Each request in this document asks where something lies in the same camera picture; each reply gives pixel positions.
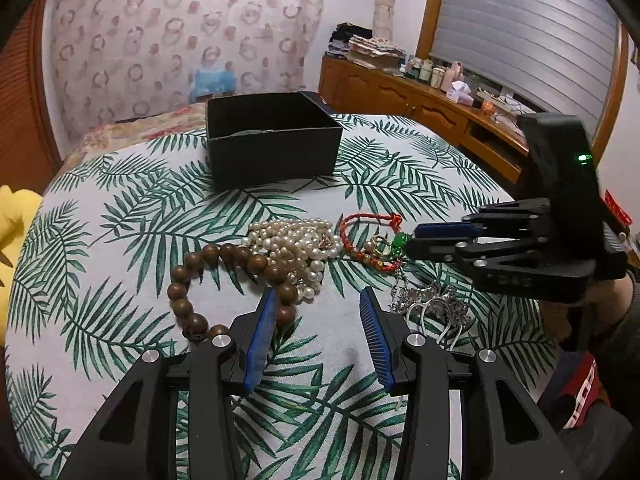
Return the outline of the person's right hand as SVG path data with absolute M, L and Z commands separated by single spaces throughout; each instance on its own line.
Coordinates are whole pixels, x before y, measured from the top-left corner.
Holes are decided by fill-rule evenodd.
M 623 278 L 592 283 L 576 304 L 541 301 L 544 332 L 567 351 L 596 350 L 609 330 L 623 321 L 636 296 L 636 281 Z

